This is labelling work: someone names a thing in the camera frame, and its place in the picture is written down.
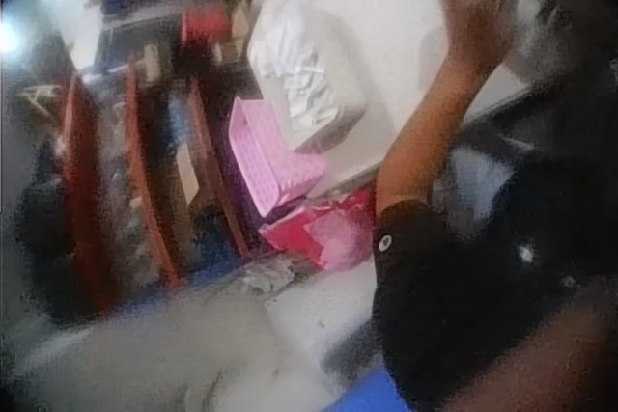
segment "table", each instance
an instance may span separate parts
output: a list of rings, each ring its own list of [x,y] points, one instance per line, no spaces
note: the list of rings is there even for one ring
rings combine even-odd
[[[265,0],[258,23],[286,1]],[[431,85],[446,42],[438,0],[314,0],[313,4],[339,20],[370,102],[346,139],[325,153],[326,174],[309,195],[317,197],[380,165]],[[500,67],[474,100],[467,118],[526,87]]]

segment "shirt sleeve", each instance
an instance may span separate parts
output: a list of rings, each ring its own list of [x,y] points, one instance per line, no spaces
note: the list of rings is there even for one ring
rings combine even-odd
[[[441,216],[414,201],[382,214],[374,253],[374,323],[384,363],[408,403],[433,403],[446,384],[438,381],[440,372],[426,373],[473,303],[466,290],[469,260]]]

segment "plastic bag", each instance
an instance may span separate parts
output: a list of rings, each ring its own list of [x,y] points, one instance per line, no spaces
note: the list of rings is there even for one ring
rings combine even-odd
[[[346,270],[372,254],[372,189],[364,187],[343,201],[322,199],[260,228],[275,249],[299,252],[325,270]]]

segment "pink basket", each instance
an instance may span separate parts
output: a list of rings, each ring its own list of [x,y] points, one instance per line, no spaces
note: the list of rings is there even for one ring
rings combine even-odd
[[[262,217],[307,193],[324,174],[323,158],[315,151],[291,151],[286,147],[274,111],[266,101],[237,98],[228,135]]]

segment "hand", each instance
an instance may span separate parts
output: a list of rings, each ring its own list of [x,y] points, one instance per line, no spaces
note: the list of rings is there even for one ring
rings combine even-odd
[[[515,0],[442,0],[448,61],[465,72],[489,76],[513,44],[514,7]]]

